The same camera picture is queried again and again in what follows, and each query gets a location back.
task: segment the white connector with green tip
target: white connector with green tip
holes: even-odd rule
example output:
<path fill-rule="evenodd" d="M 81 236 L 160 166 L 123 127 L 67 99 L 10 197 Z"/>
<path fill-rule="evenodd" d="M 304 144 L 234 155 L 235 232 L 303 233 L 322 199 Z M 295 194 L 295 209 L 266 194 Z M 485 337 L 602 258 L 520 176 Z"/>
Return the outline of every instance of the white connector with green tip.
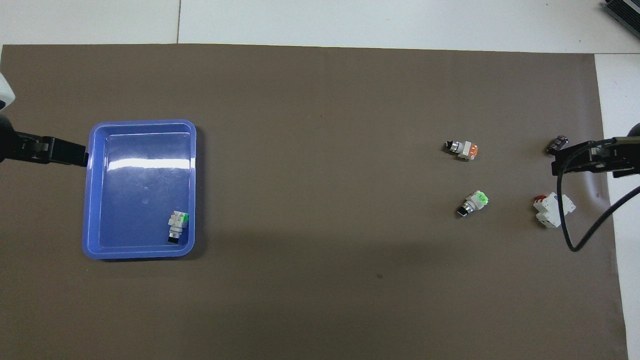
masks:
<path fill-rule="evenodd" d="M 465 200 L 465 203 L 456 210 L 463 217 L 482 209 L 489 203 L 489 198 L 480 190 L 469 195 Z"/>
<path fill-rule="evenodd" d="M 177 244 L 182 234 L 182 229 L 187 227 L 189 214 L 174 210 L 169 218 L 169 242 Z"/>

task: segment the blue plastic bin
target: blue plastic bin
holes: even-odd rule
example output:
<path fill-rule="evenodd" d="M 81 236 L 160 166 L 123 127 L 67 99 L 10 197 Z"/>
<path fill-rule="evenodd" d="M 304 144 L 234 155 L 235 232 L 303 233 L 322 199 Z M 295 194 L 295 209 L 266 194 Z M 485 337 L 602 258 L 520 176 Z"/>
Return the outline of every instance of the blue plastic bin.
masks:
<path fill-rule="evenodd" d="M 196 128 L 187 120 L 102 122 L 89 137 L 83 250 L 92 259 L 165 258 L 195 242 Z M 177 244 L 169 216 L 189 213 Z"/>

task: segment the brown table surface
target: brown table surface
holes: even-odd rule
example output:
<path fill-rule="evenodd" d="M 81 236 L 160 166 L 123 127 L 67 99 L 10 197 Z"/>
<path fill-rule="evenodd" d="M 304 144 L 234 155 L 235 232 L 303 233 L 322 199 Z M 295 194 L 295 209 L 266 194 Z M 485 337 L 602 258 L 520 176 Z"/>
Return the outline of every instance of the brown table surface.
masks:
<path fill-rule="evenodd" d="M 2 71 L 18 131 L 192 121 L 198 178 L 190 254 L 95 261 L 85 170 L 4 161 L 0 358 L 627 357 L 611 221 L 574 254 L 532 206 L 551 139 L 602 138 L 592 55 L 6 45 Z M 578 238 L 605 176 L 565 191 Z"/>

